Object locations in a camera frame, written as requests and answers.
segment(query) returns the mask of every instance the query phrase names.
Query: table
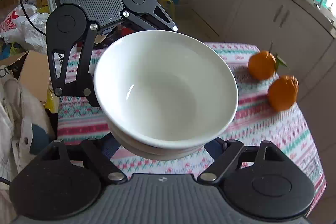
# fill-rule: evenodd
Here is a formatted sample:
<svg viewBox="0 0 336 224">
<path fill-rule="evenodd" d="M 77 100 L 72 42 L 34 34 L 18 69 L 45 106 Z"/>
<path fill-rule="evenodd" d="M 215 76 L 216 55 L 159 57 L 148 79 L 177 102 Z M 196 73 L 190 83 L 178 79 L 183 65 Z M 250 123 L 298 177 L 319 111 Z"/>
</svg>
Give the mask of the table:
<svg viewBox="0 0 336 224">
<path fill-rule="evenodd" d="M 239 93 L 235 118 L 220 137 L 223 140 L 236 139 L 252 146 L 258 146 L 263 140 L 272 141 L 315 185 L 312 210 L 326 188 L 326 180 L 314 140 L 298 105 L 280 113 L 271 109 L 267 101 L 267 90 L 278 76 L 274 75 L 265 81 L 251 78 L 247 62 L 252 54 L 259 52 L 256 46 L 211 42 L 205 44 L 228 64 L 236 79 Z M 103 51 L 93 51 L 91 72 Z M 78 60 L 79 53 L 70 57 L 66 82 L 75 80 Z M 60 98 L 58 138 L 63 139 L 66 144 L 78 144 L 89 137 L 100 139 L 109 132 L 102 110 L 91 107 L 85 97 Z M 156 161 L 141 158 L 120 147 L 111 161 L 129 178 L 133 173 L 192 173 L 197 177 L 213 163 L 204 148 L 183 159 Z"/>
</svg>

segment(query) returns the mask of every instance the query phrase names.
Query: plastic bag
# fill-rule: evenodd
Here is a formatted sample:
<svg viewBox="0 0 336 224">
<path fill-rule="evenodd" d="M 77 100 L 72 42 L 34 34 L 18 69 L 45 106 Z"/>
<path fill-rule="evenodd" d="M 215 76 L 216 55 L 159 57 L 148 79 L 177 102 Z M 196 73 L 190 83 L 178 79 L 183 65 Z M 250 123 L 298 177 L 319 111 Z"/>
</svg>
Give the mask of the plastic bag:
<svg viewBox="0 0 336 224">
<path fill-rule="evenodd" d="M 42 32 L 45 33 L 45 25 L 49 14 L 37 13 L 30 17 L 32 23 Z M 42 54 L 47 54 L 47 41 L 46 37 L 34 29 L 32 25 L 25 20 L 21 22 L 21 31 L 24 36 L 24 40 L 17 42 L 26 50 L 33 50 Z"/>
<path fill-rule="evenodd" d="M 24 52 L 24 49 L 21 47 L 21 45 L 18 43 L 13 43 L 9 51 L 9 56 L 17 55 L 21 52 Z"/>
<path fill-rule="evenodd" d="M 43 6 L 42 8 L 38 9 L 37 12 L 40 14 L 44 14 L 44 13 L 50 14 L 49 6 L 48 5 Z"/>
<path fill-rule="evenodd" d="M 48 89 L 47 102 L 44 108 L 49 109 L 51 113 L 58 113 L 58 97 Z"/>
<path fill-rule="evenodd" d="M 32 23 L 41 31 L 45 32 L 45 25 L 49 14 L 36 13 L 34 5 L 24 5 Z M 30 25 L 25 17 L 21 6 L 16 7 L 0 25 L 0 37 L 7 44 L 17 42 L 25 50 L 33 50 L 47 54 L 47 43 L 44 35 Z"/>
<path fill-rule="evenodd" d="M 29 17 L 35 14 L 37 8 L 34 5 L 24 4 L 25 11 Z M 21 5 L 12 10 L 5 20 L 0 24 L 0 34 L 9 30 L 16 29 L 20 26 L 21 22 L 26 20 L 26 16 L 23 13 Z"/>
<path fill-rule="evenodd" d="M 34 6 L 37 6 L 38 4 L 37 0 L 22 0 L 22 2 L 23 4 L 32 4 Z M 11 13 L 11 11 L 13 11 L 13 9 L 15 9 L 18 5 L 20 5 L 19 0 L 1 0 L 0 23 L 3 22 L 6 19 L 7 15 Z"/>
</svg>

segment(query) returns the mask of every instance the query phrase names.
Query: cardboard box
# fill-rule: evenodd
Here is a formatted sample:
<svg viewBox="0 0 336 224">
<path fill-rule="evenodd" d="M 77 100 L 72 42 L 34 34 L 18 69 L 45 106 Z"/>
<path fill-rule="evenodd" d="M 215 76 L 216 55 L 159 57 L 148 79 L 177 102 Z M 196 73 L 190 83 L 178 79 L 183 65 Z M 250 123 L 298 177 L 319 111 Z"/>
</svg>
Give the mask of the cardboard box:
<svg viewBox="0 0 336 224">
<path fill-rule="evenodd" d="M 1 60 L 1 65 L 7 66 L 32 95 L 46 103 L 50 78 L 47 55 L 34 51 L 22 52 Z"/>
</svg>

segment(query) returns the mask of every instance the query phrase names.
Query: white plastic bag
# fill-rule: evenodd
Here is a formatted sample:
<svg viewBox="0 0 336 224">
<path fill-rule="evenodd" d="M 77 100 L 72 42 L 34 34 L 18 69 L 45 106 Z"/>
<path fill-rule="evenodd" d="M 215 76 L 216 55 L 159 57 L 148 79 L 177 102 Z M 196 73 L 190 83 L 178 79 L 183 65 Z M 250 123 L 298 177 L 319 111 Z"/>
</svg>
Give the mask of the white plastic bag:
<svg viewBox="0 0 336 224">
<path fill-rule="evenodd" d="M 45 25 L 48 17 L 49 14 L 36 13 L 30 17 L 30 20 L 39 30 L 45 33 Z M 17 42 L 21 45 L 21 47 L 28 51 L 33 50 L 35 52 L 47 54 L 46 37 L 35 30 L 27 19 L 24 22 L 21 22 L 21 32 L 24 36 L 24 40 Z"/>
<path fill-rule="evenodd" d="M 24 4 L 24 7 L 32 23 L 39 30 L 45 32 L 49 14 L 36 13 L 37 8 L 34 5 Z M 35 30 L 29 23 L 20 5 L 1 23 L 0 37 L 3 37 L 7 44 L 17 42 L 25 50 L 47 54 L 45 36 Z"/>
<path fill-rule="evenodd" d="M 36 13 L 37 8 L 34 5 L 24 4 L 25 11 L 29 17 Z M 17 6 L 11 11 L 5 20 L 0 24 L 0 33 L 7 32 L 9 30 L 16 29 L 20 26 L 21 22 L 26 20 L 26 16 L 23 13 L 21 5 Z"/>
</svg>

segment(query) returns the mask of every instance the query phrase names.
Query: orange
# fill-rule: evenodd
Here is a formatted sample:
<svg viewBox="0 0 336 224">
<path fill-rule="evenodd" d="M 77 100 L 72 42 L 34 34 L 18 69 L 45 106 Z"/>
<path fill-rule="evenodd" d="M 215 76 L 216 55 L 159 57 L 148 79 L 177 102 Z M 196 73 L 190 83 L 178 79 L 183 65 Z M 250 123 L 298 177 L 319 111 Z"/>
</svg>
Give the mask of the orange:
<svg viewBox="0 0 336 224">
<path fill-rule="evenodd" d="M 266 80 L 275 73 L 276 60 L 269 51 L 261 51 L 250 57 L 248 70 L 253 78 Z"/>
<path fill-rule="evenodd" d="M 290 109 L 296 101 L 298 89 L 299 83 L 294 76 L 281 76 L 269 87 L 268 101 L 277 112 Z"/>
</svg>

